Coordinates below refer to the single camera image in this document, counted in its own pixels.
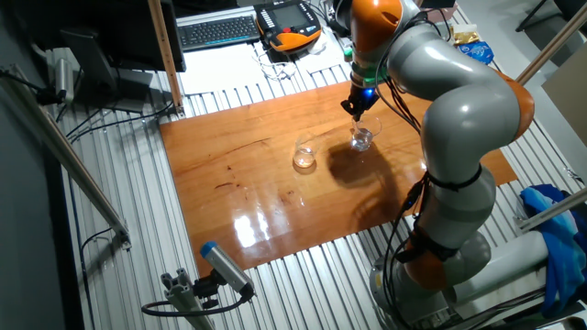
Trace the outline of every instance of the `monitor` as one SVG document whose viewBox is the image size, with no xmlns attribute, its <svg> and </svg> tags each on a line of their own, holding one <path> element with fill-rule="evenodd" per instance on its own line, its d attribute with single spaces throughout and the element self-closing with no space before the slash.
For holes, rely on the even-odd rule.
<svg viewBox="0 0 587 330">
<path fill-rule="evenodd" d="M 83 70 L 74 102 L 119 107 L 134 99 L 142 110 L 152 75 L 132 70 L 165 70 L 147 0 L 18 0 L 14 8 L 40 48 L 72 50 Z M 175 70 L 184 72 L 172 1 L 161 0 L 161 9 Z"/>
</svg>

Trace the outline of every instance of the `robot end effector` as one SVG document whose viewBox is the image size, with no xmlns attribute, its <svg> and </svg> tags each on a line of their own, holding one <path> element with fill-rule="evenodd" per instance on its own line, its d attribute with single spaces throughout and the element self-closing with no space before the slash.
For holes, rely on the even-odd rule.
<svg viewBox="0 0 587 330">
<path fill-rule="evenodd" d="M 375 93 L 375 88 L 359 87 L 356 84 L 350 86 L 349 99 L 340 103 L 355 121 L 359 121 L 362 114 L 371 109 L 379 100 L 379 95 Z"/>
</svg>

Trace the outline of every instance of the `black monitor stand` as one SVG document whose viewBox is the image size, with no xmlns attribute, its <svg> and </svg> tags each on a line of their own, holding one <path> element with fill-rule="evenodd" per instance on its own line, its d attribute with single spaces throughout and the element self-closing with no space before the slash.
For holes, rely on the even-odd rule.
<svg viewBox="0 0 587 330">
<path fill-rule="evenodd" d="M 112 69 L 97 42 L 98 34 L 88 28 L 62 29 L 61 35 L 83 70 L 74 102 L 96 108 L 142 113 L 151 92 L 151 73 Z"/>
</svg>

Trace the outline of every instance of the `robotic arm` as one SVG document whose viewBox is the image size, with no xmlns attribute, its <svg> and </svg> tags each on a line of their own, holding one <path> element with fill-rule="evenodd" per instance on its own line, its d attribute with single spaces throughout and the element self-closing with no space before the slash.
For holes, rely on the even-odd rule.
<svg viewBox="0 0 587 330">
<path fill-rule="evenodd" d="M 413 20 L 422 14 L 411 0 L 333 5 L 338 23 L 352 36 L 352 86 L 342 106 L 355 120 L 379 98 L 372 90 L 381 67 L 404 91 L 433 101 L 421 129 L 430 181 L 426 207 L 403 263 L 390 275 L 392 303 L 417 303 L 470 279 L 490 260 L 490 246 L 477 230 L 493 209 L 495 181 L 480 160 L 527 130 L 534 101 L 517 82 L 458 52 L 434 27 Z M 386 311 L 394 308 L 385 297 L 385 276 L 382 280 L 390 263 L 381 258 L 371 271 L 371 292 Z"/>
</svg>

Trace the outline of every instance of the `gray floor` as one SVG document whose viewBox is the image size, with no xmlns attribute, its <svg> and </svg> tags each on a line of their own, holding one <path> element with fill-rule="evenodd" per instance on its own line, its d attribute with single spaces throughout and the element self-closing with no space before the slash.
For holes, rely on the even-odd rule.
<svg viewBox="0 0 587 330">
<path fill-rule="evenodd" d="M 559 32 L 565 21 L 554 17 L 546 23 L 517 33 L 515 28 L 537 5 L 538 0 L 460 0 L 460 8 L 477 24 L 483 40 L 491 46 L 500 69 L 510 77 L 517 77 L 538 55 L 541 48 Z M 536 13 L 535 19 L 556 13 L 557 7 L 548 1 Z M 587 177 L 587 148 L 574 134 L 557 107 L 542 89 L 542 84 L 584 38 L 575 33 L 569 42 L 526 84 L 535 98 L 537 119 L 544 125 L 552 139 L 568 160 L 568 164 L 583 178 Z"/>
</svg>

